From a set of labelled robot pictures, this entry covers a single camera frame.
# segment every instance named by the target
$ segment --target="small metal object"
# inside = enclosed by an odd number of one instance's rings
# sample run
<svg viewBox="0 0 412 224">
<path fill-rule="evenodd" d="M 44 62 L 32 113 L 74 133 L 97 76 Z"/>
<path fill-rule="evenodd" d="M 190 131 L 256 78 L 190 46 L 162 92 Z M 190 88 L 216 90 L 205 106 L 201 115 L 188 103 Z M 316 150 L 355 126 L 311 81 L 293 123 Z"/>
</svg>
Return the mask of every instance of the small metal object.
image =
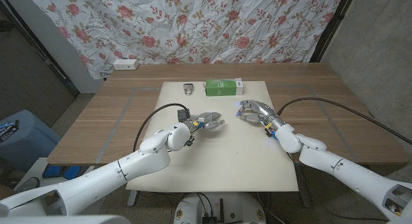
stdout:
<svg viewBox="0 0 412 224">
<path fill-rule="evenodd" d="M 186 95 L 191 95 L 193 92 L 193 84 L 191 83 L 183 84 L 183 90 L 185 91 Z"/>
<path fill-rule="evenodd" d="M 264 218 L 265 218 L 265 215 L 263 214 L 262 210 L 260 210 L 260 209 L 257 209 L 256 215 L 260 220 L 264 220 Z"/>
<path fill-rule="evenodd" d="M 179 220 L 183 216 L 183 210 L 179 209 L 176 211 L 176 219 Z"/>
</svg>

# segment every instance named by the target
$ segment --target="sticker label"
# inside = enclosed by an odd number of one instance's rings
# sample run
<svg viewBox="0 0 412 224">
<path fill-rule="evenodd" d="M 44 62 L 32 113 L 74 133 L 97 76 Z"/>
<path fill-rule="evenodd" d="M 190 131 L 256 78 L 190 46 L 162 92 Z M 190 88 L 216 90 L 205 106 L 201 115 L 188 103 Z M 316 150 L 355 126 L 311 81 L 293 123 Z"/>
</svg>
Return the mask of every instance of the sticker label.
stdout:
<svg viewBox="0 0 412 224">
<path fill-rule="evenodd" d="M 12 134 L 19 129 L 19 120 L 9 122 L 0 126 L 0 142 L 6 141 Z"/>
</svg>

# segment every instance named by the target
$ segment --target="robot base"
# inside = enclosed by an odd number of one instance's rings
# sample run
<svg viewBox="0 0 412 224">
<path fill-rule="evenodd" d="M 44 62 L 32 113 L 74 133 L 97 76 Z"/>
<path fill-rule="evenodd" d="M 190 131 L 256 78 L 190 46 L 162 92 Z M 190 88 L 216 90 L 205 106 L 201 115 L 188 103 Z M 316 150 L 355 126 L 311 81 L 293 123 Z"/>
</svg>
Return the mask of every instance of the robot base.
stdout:
<svg viewBox="0 0 412 224">
<path fill-rule="evenodd" d="M 265 224 L 266 217 L 262 206 L 250 194 L 245 192 L 210 192 L 204 193 L 211 201 L 215 220 L 207 223 L 253 223 Z M 211 207 L 201 194 L 191 193 L 179 203 L 174 213 L 174 224 L 202 223 L 205 210 L 211 216 Z"/>
</svg>

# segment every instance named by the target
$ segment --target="wooden table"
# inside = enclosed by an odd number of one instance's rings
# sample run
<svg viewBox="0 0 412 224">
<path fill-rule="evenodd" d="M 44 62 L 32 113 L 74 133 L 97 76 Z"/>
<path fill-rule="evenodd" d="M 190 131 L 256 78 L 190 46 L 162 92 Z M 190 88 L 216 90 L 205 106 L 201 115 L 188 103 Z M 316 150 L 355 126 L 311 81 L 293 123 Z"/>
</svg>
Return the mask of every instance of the wooden table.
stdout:
<svg viewBox="0 0 412 224">
<path fill-rule="evenodd" d="M 111 74 L 51 152 L 48 162 L 94 165 L 117 160 L 131 153 L 137 131 L 153 111 L 163 81 L 234 78 L 266 81 L 275 110 L 295 98 L 321 97 L 371 117 L 327 64 L 141 65 L 135 71 Z M 329 151 L 354 162 L 409 161 L 385 130 L 340 107 L 306 100 L 289 105 L 281 117 L 295 128 L 295 133 L 319 139 Z"/>
</svg>

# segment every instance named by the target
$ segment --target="white paper sheet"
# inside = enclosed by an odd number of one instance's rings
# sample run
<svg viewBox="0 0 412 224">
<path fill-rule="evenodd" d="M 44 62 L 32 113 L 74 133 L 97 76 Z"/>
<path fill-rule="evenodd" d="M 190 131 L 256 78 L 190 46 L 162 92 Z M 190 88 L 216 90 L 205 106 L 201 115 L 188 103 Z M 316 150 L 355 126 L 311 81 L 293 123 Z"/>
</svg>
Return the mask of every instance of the white paper sheet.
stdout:
<svg viewBox="0 0 412 224">
<path fill-rule="evenodd" d="M 183 92 L 193 83 L 192 95 Z M 192 146 L 170 152 L 171 163 L 156 173 L 130 181 L 126 189 L 153 192 L 298 191 L 294 164 L 261 124 L 235 117 L 239 101 L 252 99 L 272 105 L 265 82 L 244 82 L 243 95 L 207 97 L 203 82 L 164 82 L 156 108 L 178 102 L 192 115 L 221 113 L 225 124 L 195 133 Z M 177 110 L 168 107 L 151 118 L 144 138 L 177 123 Z"/>
</svg>

